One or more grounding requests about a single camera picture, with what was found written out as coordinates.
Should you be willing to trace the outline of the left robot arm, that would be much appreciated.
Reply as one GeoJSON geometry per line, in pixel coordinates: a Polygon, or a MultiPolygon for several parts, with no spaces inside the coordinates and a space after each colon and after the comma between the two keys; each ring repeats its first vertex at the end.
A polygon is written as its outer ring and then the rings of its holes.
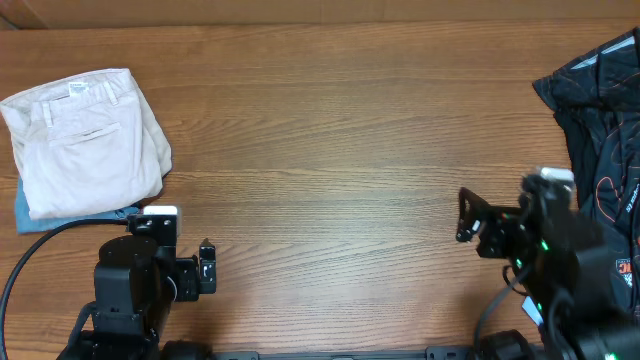
{"type": "Polygon", "coordinates": [[[94,270],[95,300],[86,304],[59,355],[62,360],[206,360],[208,345],[161,336],[175,302],[216,292],[216,250],[177,258],[172,246],[128,235],[106,242],[94,270]]]}

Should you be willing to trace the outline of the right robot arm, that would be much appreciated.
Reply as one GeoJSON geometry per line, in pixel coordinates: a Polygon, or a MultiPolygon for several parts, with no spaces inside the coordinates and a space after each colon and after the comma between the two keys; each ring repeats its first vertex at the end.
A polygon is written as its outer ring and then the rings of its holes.
{"type": "Polygon", "coordinates": [[[571,210],[573,190],[571,178],[530,174],[522,180],[517,206],[504,207],[460,189],[457,241],[477,237],[480,257],[505,259],[514,273],[478,326],[518,285],[542,318],[541,347],[516,330],[484,336],[476,329],[469,358],[638,358],[639,327],[615,302],[608,270],[612,251],[601,227],[571,210]]]}

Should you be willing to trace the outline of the beige cotton shorts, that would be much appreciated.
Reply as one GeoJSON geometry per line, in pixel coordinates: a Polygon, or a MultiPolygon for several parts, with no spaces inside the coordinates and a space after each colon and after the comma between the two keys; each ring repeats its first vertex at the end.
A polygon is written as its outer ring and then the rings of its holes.
{"type": "Polygon", "coordinates": [[[87,216],[158,195],[167,137],[131,71],[77,74],[1,102],[33,220],[87,216]]]}

